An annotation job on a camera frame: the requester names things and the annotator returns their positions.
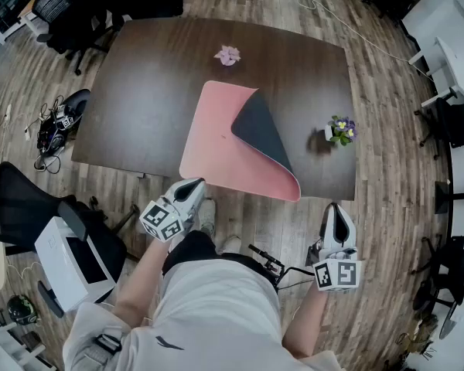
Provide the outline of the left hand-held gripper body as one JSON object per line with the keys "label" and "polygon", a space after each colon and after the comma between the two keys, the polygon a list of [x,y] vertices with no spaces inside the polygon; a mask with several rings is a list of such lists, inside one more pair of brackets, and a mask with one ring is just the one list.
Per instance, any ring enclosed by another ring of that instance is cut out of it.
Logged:
{"label": "left hand-held gripper body", "polygon": [[186,235],[192,223],[189,215],[181,213],[163,196],[151,201],[139,217],[146,233],[159,241],[166,243],[174,237]]}

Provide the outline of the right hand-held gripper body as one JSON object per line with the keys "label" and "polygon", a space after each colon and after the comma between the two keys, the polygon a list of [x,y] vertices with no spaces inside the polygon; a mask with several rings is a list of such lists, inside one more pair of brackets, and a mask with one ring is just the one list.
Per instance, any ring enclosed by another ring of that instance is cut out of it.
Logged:
{"label": "right hand-held gripper body", "polygon": [[314,247],[316,262],[312,264],[320,291],[348,291],[359,287],[362,261],[356,246],[340,243],[326,246],[318,240]]}

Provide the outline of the pink desk mat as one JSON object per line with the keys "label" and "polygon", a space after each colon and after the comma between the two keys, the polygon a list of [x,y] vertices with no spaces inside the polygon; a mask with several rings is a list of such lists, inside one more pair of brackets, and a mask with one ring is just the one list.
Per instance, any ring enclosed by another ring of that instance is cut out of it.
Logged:
{"label": "pink desk mat", "polygon": [[179,174],[289,202],[301,198],[267,102],[259,90],[230,83],[204,84]]}

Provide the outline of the person's left forearm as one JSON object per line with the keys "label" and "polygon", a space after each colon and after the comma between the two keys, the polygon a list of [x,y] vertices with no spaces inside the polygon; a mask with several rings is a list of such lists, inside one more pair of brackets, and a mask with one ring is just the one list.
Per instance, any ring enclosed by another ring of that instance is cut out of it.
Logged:
{"label": "person's left forearm", "polygon": [[112,313],[131,328],[139,327],[148,313],[171,243],[154,239],[117,295]]}

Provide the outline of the person's right forearm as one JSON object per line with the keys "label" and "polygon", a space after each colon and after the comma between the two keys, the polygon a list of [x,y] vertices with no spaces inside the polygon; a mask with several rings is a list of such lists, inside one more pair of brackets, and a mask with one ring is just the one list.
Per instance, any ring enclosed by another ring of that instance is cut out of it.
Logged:
{"label": "person's right forearm", "polygon": [[327,293],[313,283],[291,320],[282,345],[296,359],[304,359],[314,353],[326,301]]}

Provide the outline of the white sneaker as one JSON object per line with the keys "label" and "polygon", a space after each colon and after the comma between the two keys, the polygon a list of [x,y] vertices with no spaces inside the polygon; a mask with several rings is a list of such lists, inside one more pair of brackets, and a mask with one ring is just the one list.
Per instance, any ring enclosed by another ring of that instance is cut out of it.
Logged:
{"label": "white sneaker", "polygon": [[200,231],[206,233],[209,237],[213,237],[216,226],[216,203],[213,199],[204,199],[198,217],[200,221]]}
{"label": "white sneaker", "polygon": [[233,235],[227,238],[220,249],[217,251],[218,254],[239,254],[241,252],[242,241],[237,235]]}

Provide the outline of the person's black shorts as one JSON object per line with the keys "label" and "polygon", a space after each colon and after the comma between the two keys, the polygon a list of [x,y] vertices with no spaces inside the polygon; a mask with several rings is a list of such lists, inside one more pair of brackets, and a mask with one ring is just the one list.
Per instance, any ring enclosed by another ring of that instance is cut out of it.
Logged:
{"label": "person's black shorts", "polygon": [[232,250],[223,250],[219,254],[211,237],[200,230],[189,232],[169,253],[163,264],[162,274],[165,276],[177,264],[199,260],[235,261],[265,277],[274,287],[277,286],[275,279],[255,259]]}

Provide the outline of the black monitor stand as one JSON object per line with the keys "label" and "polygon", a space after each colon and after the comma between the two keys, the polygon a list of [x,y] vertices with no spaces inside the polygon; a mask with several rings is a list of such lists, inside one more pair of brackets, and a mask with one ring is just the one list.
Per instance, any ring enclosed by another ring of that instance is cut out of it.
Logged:
{"label": "black monitor stand", "polygon": [[447,182],[435,182],[435,214],[449,212],[449,204],[464,200],[464,192],[454,193]]}

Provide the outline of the purple flower potted plant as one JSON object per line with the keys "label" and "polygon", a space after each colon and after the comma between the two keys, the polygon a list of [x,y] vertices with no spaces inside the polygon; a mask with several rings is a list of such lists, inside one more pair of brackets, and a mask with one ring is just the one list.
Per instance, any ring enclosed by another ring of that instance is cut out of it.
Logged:
{"label": "purple flower potted plant", "polygon": [[328,142],[339,143],[347,146],[357,138],[355,122],[348,117],[332,116],[332,120],[327,123],[324,129],[325,138]]}

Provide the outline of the person's white shirt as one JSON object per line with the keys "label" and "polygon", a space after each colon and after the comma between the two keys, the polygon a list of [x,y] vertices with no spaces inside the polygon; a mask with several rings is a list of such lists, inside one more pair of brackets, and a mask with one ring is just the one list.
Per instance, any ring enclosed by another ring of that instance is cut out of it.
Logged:
{"label": "person's white shirt", "polygon": [[81,305],[63,361],[66,371],[345,371],[331,351],[290,354],[271,283],[231,260],[173,267],[151,326]]}

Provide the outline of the white box device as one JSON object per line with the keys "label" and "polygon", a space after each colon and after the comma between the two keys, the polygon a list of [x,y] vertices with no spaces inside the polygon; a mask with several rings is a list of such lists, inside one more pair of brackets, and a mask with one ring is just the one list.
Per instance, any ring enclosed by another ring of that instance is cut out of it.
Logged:
{"label": "white box device", "polygon": [[115,286],[91,238],[80,240],[59,216],[54,216],[35,242],[50,289],[39,290],[57,314],[96,302]]}

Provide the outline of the spare gripper device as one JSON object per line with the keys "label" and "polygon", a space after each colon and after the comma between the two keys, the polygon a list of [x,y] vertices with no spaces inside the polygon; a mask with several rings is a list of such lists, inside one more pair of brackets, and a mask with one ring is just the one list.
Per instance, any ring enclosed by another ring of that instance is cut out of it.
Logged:
{"label": "spare gripper device", "polygon": [[81,113],[76,107],[61,104],[55,113],[56,127],[66,131],[71,129],[81,118]]}

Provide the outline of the black floor bag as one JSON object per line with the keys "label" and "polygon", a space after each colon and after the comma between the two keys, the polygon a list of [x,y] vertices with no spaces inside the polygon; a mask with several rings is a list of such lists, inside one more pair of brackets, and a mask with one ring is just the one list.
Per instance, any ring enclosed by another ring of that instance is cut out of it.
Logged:
{"label": "black floor bag", "polygon": [[[84,110],[87,105],[89,96],[90,91],[88,89],[81,89],[71,94],[65,100],[55,100],[53,107],[50,109],[50,112],[46,116],[46,119],[39,127],[37,135],[37,148],[39,149],[41,156],[53,156],[66,144],[69,136],[77,131],[80,125],[80,121],[84,115]],[[71,107],[76,107],[81,113],[80,120],[71,129],[66,131],[58,129],[55,123],[55,113],[61,104],[67,104]]]}

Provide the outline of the black helmet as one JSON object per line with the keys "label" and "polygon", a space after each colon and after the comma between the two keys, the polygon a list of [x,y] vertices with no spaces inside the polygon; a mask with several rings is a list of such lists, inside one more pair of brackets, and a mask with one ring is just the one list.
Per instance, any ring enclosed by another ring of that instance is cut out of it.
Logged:
{"label": "black helmet", "polygon": [[18,325],[30,325],[37,321],[38,314],[25,295],[13,295],[7,302],[9,317]]}

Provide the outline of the wooden top white desk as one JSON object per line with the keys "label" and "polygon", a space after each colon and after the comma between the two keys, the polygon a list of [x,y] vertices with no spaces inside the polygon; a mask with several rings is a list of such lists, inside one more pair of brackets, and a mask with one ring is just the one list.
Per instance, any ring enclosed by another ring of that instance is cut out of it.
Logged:
{"label": "wooden top white desk", "polygon": [[33,23],[33,19],[36,18],[36,15],[32,13],[34,3],[35,0],[29,0],[25,8],[13,18],[10,27],[2,34],[3,39],[7,39],[23,26],[26,26],[35,37],[40,35],[39,29]]}

